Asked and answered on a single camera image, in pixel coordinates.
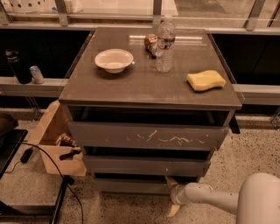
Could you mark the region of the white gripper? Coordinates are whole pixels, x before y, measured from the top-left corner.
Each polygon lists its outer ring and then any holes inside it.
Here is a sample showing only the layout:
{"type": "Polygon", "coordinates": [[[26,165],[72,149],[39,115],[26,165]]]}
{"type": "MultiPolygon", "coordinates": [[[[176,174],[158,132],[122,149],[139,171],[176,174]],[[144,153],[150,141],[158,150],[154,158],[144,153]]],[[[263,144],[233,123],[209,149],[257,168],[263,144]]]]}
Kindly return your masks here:
{"type": "Polygon", "coordinates": [[[184,205],[187,202],[185,186],[178,185],[178,182],[170,176],[165,176],[164,178],[166,180],[167,186],[171,188],[171,202],[174,204],[169,205],[169,211],[167,216],[173,217],[180,209],[180,206],[184,205]]]}

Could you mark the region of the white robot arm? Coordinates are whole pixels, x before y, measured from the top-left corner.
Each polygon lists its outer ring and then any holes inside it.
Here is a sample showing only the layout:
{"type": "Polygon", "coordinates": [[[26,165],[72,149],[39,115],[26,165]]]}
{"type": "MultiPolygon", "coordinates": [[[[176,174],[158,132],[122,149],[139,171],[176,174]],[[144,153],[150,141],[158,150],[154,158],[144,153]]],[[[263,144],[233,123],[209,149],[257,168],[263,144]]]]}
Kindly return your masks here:
{"type": "Polygon", "coordinates": [[[215,191],[210,185],[180,185],[165,177],[170,189],[168,216],[174,216],[187,203],[208,204],[233,214],[236,224],[280,224],[280,178],[255,173],[245,179],[237,193],[215,191]]]}

